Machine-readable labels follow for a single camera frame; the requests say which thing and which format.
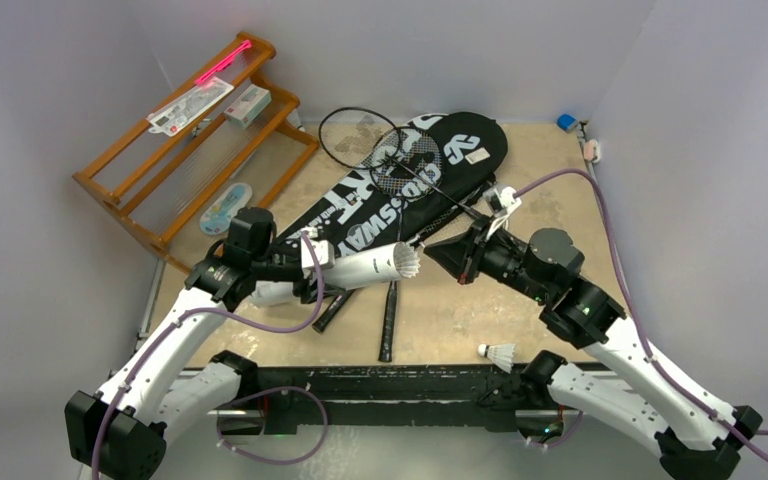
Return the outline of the white shuttlecock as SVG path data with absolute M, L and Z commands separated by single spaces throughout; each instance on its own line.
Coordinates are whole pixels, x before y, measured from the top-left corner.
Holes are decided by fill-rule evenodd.
M 498 367 L 503 372 L 508 374 L 512 372 L 514 357 L 516 353 L 515 344 L 479 344 L 477 347 L 477 353 L 480 357 L 489 360 L 493 365 Z
M 415 277 L 420 271 L 418 252 L 405 242 L 398 242 L 393 249 L 393 262 L 397 273 L 403 279 Z

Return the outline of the white shuttlecock tube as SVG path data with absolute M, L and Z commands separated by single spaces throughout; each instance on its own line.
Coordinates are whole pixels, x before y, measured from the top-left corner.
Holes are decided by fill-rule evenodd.
M 335 294 L 372 286 L 379 283 L 398 282 L 403 279 L 396 271 L 393 262 L 393 249 L 396 243 L 367 249 L 344 257 L 336 256 L 335 266 L 328 270 L 325 279 L 338 288 Z M 259 281 L 248 301 L 256 307 L 279 305 L 279 288 L 284 282 Z M 322 293 L 311 303 L 324 299 Z

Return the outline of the black racket bag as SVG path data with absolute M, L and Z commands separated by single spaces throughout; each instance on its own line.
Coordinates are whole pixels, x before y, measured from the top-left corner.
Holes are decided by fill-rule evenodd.
M 278 234 L 282 254 L 299 251 L 306 227 L 318 229 L 339 257 L 435 228 L 494 183 L 509 150 L 502 126 L 473 112 L 398 125 L 370 109 L 342 107 L 317 134 L 327 158 L 348 171 Z

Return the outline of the white shuttlecock front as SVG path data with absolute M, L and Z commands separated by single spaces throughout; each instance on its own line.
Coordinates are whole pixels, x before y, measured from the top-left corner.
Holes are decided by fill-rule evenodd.
M 516 353 L 515 344 L 479 344 L 477 347 L 477 353 L 480 357 L 489 360 L 493 365 L 498 367 L 503 372 L 508 374 L 512 372 L 514 357 Z

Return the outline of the black badminton racket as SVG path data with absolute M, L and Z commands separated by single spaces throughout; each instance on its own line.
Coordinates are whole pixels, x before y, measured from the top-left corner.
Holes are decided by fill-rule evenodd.
M 458 214 L 471 219 L 478 210 L 441 189 L 446 168 L 432 137 L 414 127 L 397 126 L 363 107 L 341 107 L 319 123 L 318 137 L 328 156 L 353 171 L 366 173 L 384 194 L 404 203 L 436 193 Z

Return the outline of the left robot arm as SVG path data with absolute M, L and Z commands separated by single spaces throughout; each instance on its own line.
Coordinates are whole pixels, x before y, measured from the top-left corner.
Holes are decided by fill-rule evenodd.
M 316 313 L 295 326 L 278 327 L 235 311 L 257 282 L 274 280 L 313 291 L 314 309 L 321 310 L 325 272 L 334 261 L 333 246 L 319 229 L 303 229 L 296 253 L 282 254 L 272 213 L 259 207 L 239 210 L 227 237 L 192 268 L 169 313 L 133 356 L 94 392 L 77 391 L 68 400 L 72 457 L 88 466 L 94 479 L 149 479 L 173 440 L 216 407 L 244 409 L 261 398 L 299 393 L 322 408 L 322 401 L 303 387 L 263 388 L 257 364 L 229 351 L 216 355 L 194 378 L 176 381 L 228 320 L 277 334 L 307 328 Z

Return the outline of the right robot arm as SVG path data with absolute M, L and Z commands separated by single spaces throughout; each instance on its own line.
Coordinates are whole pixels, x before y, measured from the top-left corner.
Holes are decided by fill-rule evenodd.
M 550 351 L 521 373 L 524 399 L 582 410 L 653 453 L 673 479 L 728 479 L 761 415 L 733 406 L 689 378 L 650 342 L 606 291 L 581 274 L 584 255 L 567 232 L 535 231 L 523 241 L 483 217 L 463 233 L 426 246 L 460 284 L 485 274 L 537 302 L 560 340 L 598 360 L 625 384 L 605 384 Z

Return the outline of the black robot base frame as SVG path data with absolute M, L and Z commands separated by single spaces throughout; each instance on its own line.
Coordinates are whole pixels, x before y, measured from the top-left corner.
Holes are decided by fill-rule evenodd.
M 172 371 L 166 379 L 142 370 L 131 384 L 155 384 L 159 398 L 121 400 L 105 437 L 171 445 L 214 410 L 239 409 L 265 423 L 268 434 L 293 434 L 302 425 L 483 427 L 513 432 L 520 411 L 555 412 L 548 378 L 527 364 L 505 374 L 490 365 L 260 367 L 230 351 L 202 369 Z

